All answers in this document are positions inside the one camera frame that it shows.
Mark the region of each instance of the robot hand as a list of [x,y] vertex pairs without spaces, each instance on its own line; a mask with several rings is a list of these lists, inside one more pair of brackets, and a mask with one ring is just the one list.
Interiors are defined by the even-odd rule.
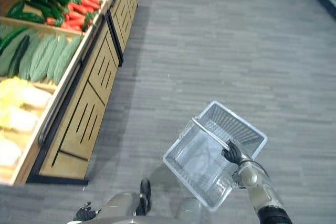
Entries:
[[222,155],[238,165],[233,180],[240,188],[246,188],[250,201],[261,224],[292,224],[266,170],[256,161],[244,155],[233,142],[229,141],[230,151]]
[[91,202],[85,203],[84,207],[81,207],[76,215],[74,216],[74,221],[87,221],[93,219],[99,211],[91,210]]

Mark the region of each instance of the black metal frame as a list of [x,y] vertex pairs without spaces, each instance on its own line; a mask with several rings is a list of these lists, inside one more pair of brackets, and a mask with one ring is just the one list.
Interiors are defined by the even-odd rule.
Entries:
[[44,183],[44,184],[75,184],[75,185],[87,185],[88,180],[86,179],[73,179],[73,178],[62,178],[62,177],[51,177],[51,176],[44,176],[40,175],[39,172],[42,168],[43,162],[45,160],[45,157],[49,151],[49,148],[54,140],[54,136],[58,130],[58,126],[61,123],[61,120],[65,114],[65,111],[69,105],[69,102],[77,88],[77,85],[82,77],[82,74],[85,70],[85,66],[87,65],[89,58],[87,57],[90,55],[96,45],[96,42],[98,40],[97,34],[99,34],[104,27],[104,21],[109,18],[108,14],[105,16],[101,16],[102,21],[98,22],[98,26],[95,27],[95,31],[92,33],[94,36],[94,39],[90,45],[88,45],[88,49],[85,50],[84,54],[85,57],[79,57],[76,64],[79,65],[79,70],[76,74],[77,66],[73,68],[73,71],[71,74],[75,74],[73,77],[73,81],[71,81],[71,78],[68,80],[68,83],[66,84],[64,88],[64,92],[62,95],[64,95],[64,100],[61,104],[56,105],[55,107],[59,108],[58,110],[53,110],[53,114],[50,115],[50,118],[53,120],[47,120],[47,123],[50,123],[49,127],[46,125],[44,129],[47,129],[47,132],[45,131],[43,135],[43,141],[40,142],[40,151],[35,159],[35,163],[30,171],[30,174],[27,178],[27,183]]
[[111,15],[111,12],[110,12],[109,9],[107,10],[107,15],[108,15],[107,16],[107,24],[109,26],[112,38],[113,37],[115,38],[113,40],[113,44],[114,44],[114,47],[117,50],[117,54],[118,54],[118,58],[119,58],[119,67],[121,67],[122,64],[124,63],[124,55],[123,55],[123,52],[121,50],[121,46],[120,46],[120,42],[119,42],[119,39],[118,39],[117,31],[115,29],[115,26],[114,26],[114,23],[113,23],[113,20],[112,20],[112,15]]
[[336,7],[329,0],[318,0],[326,11],[336,20]]

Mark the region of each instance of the shopping basket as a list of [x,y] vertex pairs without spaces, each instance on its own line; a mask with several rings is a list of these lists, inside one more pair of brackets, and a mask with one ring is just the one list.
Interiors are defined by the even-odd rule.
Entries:
[[237,165],[221,152],[231,140],[254,159],[267,136],[217,101],[193,118],[164,154],[163,162],[210,211],[216,211],[235,187]]

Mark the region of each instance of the wooden cabinet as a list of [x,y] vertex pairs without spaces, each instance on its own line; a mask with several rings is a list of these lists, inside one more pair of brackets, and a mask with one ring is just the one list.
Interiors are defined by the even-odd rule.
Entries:
[[116,0],[115,4],[110,8],[122,52],[125,50],[130,35],[137,6],[138,0]]
[[97,36],[39,175],[85,176],[119,64],[106,21]]

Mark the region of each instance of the yellow vegetable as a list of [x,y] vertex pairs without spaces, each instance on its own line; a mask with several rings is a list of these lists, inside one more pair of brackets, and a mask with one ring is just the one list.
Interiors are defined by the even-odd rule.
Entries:
[[1,127],[31,133],[35,128],[37,120],[38,117],[36,115],[3,103],[0,100]]
[[24,103],[36,108],[45,108],[51,94],[34,88],[26,80],[17,77],[0,82],[0,101],[3,106],[20,107]]

